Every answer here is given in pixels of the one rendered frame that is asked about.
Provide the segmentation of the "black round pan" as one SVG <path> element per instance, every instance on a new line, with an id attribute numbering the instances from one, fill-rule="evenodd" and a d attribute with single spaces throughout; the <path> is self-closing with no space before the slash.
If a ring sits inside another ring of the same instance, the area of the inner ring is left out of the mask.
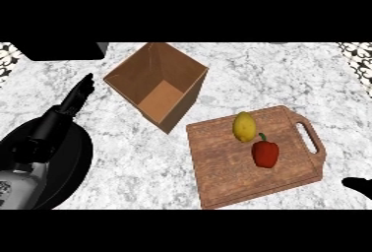
<path id="1" fill-rule="evenodd" d="M 25 122 L 0 141 L 0 171 L 15 166 L 12 148 L 26 138 L 38 121 L 35 118 Z M 86 178 L 91 159 L 93 144 L 88 133 L 72 123 L 49 162 L 46 189 L 34 205 L 35 210 L 52 210 L 72 195 Z"/>

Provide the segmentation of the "brown cardboard box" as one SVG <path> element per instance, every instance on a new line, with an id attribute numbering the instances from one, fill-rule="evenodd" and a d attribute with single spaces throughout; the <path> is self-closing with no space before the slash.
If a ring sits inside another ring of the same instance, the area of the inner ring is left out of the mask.
<path id="1" fill-rule="evenodd" d="M 149 42 L 105 76 L 106 84 L 168 134 L 192 107 L 208 67 L 165 42 Z"/>

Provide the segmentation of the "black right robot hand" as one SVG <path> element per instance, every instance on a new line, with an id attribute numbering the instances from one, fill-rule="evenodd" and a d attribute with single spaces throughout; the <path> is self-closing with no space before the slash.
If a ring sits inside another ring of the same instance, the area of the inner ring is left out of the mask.
<path id="1" fill-rule="evenodd" d="M 365 179 L 359 177 L 345 177 L 341 180 L 341 184 L 348 188 L 363 194 L 372 200 L 372 179 Z"/>

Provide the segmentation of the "red bell pepper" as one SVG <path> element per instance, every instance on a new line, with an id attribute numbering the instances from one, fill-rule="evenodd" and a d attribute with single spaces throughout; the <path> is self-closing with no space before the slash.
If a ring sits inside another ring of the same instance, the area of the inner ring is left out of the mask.
<path id="1" fill-rule="evenodd" d="M 258 167 L 272 168 L 279 158 L 279 146 L 267 141 L 266 135 L 258 134 L 261 140 L 252 144 L 251 156 Z"/>

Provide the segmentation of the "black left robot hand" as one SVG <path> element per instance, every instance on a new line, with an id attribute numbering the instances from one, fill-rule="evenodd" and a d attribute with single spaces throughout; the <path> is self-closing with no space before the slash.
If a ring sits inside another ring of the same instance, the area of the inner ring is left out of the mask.
<path id="1" fill-rule="evenodd" d="M 72 119 L 94 91 L 93 74 L 87 74 L 71 89 L 60 104 L 38 118 L 25 139 L 12 147 L 15 172 L 32 171 L 35 163 L 47 163 L 62 145 Z"/>

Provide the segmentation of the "brown wooden cutting board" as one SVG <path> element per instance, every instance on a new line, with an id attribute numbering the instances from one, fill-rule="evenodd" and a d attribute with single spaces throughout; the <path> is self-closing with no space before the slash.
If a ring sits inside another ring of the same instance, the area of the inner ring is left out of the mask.
<path id="1" fill-rule="evenodd" d="M 270 168 L 258 167 L 251 143 L 233 136 L 233 116 L 186 126 L 201 207 L 215 209 L 323 179 L 326 149 L 308 119 L 286 106 L 251 112 L 258 136 L 279 146 Z"/>

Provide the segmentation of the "yellow lemon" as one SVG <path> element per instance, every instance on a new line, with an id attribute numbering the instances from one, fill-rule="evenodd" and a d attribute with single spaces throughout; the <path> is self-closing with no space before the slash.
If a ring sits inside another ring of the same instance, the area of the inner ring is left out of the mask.
<path id="1" fill-rule="evenodd" d="M 243 143 L 249 142 L 255 137 L 255 120 L 245 111 L 242 111 L 235 117 L 232 133 Z"/>

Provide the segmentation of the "black appliance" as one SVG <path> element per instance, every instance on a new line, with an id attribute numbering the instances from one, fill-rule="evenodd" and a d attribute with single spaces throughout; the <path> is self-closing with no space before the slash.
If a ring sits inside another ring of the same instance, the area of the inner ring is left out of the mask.
<path id="1" fill-rule="evenodd" d="M 15 47 L 34 61 L 100 60 L 105 58 L 108 42 L 21 42 Z"/>

